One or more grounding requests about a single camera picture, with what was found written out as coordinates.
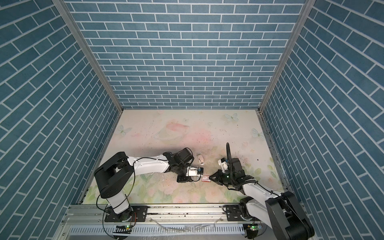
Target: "blue brick wall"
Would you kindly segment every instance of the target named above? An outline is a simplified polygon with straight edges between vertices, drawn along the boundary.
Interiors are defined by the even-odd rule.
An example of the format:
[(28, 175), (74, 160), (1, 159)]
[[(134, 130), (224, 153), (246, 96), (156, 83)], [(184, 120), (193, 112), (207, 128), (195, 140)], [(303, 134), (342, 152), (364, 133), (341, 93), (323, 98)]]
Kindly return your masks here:
[(124, 108), (257, 108), (304, 0), (68, 0)]
[(317, 0), (265, 110), (320, 239), (384, 239), (384, 2)]
[(117, 111), (50, 0), (0, 0), (0, 239), (51, 238)]

